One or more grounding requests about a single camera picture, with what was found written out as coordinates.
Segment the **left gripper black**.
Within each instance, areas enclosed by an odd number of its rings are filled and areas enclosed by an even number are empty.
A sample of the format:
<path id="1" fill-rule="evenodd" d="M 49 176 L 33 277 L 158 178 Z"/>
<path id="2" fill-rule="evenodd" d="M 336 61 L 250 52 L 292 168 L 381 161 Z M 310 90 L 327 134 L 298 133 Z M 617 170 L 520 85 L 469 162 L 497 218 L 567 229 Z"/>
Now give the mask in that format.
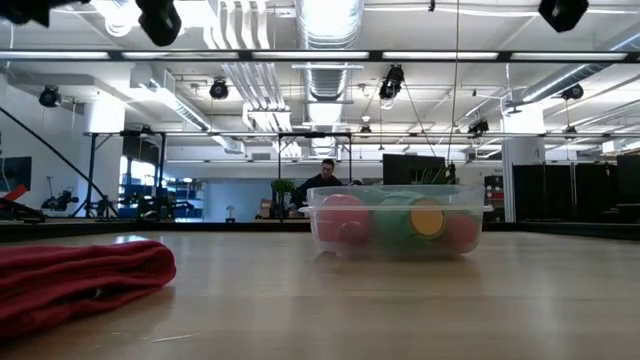
<path id="1" fill-rule="evenodd" d="M 179 35 L 181 18 L 174 0 L 136 0 L 141 10 L 138 18 L 143 31 L 156 46 L 169 46 Z M 48 0 L 0 0 L 0 17 L 16 25 L 34 21 L 49 25 Z"/>

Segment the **red toy strawberry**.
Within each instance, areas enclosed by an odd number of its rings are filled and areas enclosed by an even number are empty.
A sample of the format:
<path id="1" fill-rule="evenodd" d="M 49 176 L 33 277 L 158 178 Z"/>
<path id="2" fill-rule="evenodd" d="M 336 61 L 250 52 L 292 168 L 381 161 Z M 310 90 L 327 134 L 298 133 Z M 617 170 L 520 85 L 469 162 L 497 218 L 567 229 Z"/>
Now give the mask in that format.
<path id="1" fill-rule="evenodd" d="M 444 246 L 458 254 L 468 253 L 478 245 L 481 220 L 469 213 L 453 213 L 447 217 L 443 232 Z"/>

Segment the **pink round toy fruit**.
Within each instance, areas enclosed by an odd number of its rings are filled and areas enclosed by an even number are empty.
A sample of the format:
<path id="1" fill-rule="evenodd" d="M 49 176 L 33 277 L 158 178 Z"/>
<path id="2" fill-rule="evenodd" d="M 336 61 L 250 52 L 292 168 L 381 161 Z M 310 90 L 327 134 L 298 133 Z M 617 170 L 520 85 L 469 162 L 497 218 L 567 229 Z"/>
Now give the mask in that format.
<path id="1" fill-rule="evenodd" d="M 322 242 L 364 246 L 370 241 L 369 211 L 355 196 L 330 195 L 316 212 L 315 219 Z"/>

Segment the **green toy pepper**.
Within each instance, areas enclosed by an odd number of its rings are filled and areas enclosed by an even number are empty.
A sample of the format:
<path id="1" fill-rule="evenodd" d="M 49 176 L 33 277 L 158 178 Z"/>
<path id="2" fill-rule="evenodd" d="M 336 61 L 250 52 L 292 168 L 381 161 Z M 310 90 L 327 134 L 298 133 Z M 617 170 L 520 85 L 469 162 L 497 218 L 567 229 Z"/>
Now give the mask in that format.
<path id="1" fill-rule="evenodd" d="M 444 231 L 446 217 L 440 203 L 415 192 L 394 192 L 372 212 L 377 242 L 389 252 L 417 251 Z"/>

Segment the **clear plastic tupperware container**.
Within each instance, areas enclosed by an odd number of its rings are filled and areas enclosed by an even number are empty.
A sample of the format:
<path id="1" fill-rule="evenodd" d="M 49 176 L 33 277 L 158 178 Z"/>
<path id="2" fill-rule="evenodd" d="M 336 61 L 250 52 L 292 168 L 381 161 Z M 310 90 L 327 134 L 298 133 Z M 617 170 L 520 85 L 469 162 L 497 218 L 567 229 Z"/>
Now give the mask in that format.
<path id="1" fill-rule="evenodd" d="M 394 260 L 422 260 L 438 257 L 456 257 L 463 254 L 452 252 L 444 246 L 443 232 L 427 247 L 409 252 L 389 252 L 377 242 L 377 236 L 373 229 L 372 212 L 380 209 L 379 204 L 385 196 L 394 192 L 415 192 L 426 197 L 431 197 L 440 203 L 446 220 L 453 213 L 469 213 L 478 217 L 483 226 L 483 213 L 485 210 L 485 190 L 481 186 L 464 185 L 364 185 L 364 186 L 334 186 L 318 187 L 307 191 L 306 207 L 303 209 L 309 215 L 311 232 L 314 242 L 323 252 L 329 252 L 340 256 L 355 258 L 386 258 Z M 370 241 L 364 246 L 349 246 L 345 244 L 327 243 L 319 240 L 315 215 L 323 201 L 330 195 L 352 195 L 364 203 L 364 208 L 369 211 L 370 217 Z"/>

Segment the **black overhead crossbar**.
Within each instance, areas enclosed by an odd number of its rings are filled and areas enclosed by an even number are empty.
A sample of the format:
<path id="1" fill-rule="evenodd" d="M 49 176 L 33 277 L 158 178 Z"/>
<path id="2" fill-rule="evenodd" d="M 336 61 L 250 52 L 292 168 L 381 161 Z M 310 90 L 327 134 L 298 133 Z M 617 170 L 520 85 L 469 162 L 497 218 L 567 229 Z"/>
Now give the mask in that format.
<path id="1" fill-rule="evenodd" d="M 0 50 L 2 62 L 640 63 L 640 51 Z"/>

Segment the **black curtain panel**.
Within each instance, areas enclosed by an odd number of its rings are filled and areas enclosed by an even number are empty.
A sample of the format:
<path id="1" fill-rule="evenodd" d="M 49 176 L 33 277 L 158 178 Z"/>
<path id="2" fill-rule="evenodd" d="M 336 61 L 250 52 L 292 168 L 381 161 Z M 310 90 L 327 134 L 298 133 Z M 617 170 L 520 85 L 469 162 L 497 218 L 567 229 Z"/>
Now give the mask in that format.
<path id="1" fill-rule="evenodd" d="M 618 197 L 614 164 L 514 165 L 512 173 L 518 222 L 614 220 Z"/>

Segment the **potted succulent plant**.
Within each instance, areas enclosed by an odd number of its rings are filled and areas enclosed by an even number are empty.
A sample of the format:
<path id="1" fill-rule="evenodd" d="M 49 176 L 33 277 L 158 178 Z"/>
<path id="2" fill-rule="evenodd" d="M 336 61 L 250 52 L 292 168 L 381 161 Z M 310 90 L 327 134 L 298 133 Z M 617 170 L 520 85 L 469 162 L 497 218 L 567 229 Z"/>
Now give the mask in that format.
<path id="1" fill-rule="evenodd" d="M 454 163 L 425 167 L 418 177 L 421 185 L 456 185 L 456 167 Z"/>

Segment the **tall potted plant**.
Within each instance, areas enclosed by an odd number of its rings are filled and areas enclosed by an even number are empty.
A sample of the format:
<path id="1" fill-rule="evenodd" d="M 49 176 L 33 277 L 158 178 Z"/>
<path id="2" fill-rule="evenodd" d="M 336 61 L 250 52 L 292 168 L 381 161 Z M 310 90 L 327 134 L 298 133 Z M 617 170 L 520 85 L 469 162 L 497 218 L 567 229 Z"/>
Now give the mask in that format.
<path id="1" fill-rule="evenodd" d="M 276 217 L 283 220 L 288 212 L 286 196 L 295 190 L 294 182 L 290 179 L 278 178 L 271 183 L 272 192 L 276 195 Z"/>

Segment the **black monitor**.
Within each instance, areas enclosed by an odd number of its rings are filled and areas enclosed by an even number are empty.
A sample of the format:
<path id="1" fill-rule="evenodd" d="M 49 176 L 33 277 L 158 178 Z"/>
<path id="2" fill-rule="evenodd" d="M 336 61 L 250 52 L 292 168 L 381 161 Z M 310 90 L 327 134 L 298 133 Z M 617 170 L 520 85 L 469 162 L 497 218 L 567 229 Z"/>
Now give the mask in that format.
<path id="1" fill-rule="evenodd" d="M 445 165 L 443 157 L 384 154 L 384 185 L 421 185 L 418 177 L 425 167 Z"/>

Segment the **person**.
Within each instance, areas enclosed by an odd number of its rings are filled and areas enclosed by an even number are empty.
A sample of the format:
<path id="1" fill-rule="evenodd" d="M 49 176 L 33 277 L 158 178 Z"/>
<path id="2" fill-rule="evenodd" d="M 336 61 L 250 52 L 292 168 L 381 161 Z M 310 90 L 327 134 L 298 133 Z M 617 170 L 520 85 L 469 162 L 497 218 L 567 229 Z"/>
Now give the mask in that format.
<path id="1" fill-rule="evenodd" d="M 334 176 L 335 162 L 332 159 L 322 161 L 321 171 L 312 178 L 307 179 L 291 194 L 290 203 L 300 208 L 306 201 L 307 191 L 317 187 L 342 186 L 343 183 Z"/>

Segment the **red folded cloth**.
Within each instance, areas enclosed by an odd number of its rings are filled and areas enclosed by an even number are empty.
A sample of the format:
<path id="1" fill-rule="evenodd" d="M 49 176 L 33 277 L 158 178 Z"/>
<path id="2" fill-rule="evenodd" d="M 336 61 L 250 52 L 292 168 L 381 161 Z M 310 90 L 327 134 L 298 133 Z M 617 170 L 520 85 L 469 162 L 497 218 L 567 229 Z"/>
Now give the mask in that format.
<path id="1" fill-rule="evenodd" d="M 160 242 L 0 248 L 0 339 L 114 310 L 176 274 Z"/>

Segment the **silver ventilation duct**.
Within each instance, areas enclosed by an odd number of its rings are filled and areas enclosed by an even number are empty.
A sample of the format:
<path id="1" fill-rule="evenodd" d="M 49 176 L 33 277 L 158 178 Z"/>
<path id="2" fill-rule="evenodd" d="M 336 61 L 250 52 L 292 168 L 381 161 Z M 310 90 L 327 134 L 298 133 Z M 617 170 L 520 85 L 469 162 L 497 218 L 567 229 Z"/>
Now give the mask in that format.
<path id="1" fill-rule="evenodd" d="M 364 0 L 296 0 L 297 29 L 304 50 L 339 51 L 357 47 Z M 323 138 L 311 140 L 311 153 L 331 155 L 334 132 L 342 132 L 341 117 L 352 66 L 348 63 L 307 63 L 304 74 L 306 119 Z"/>

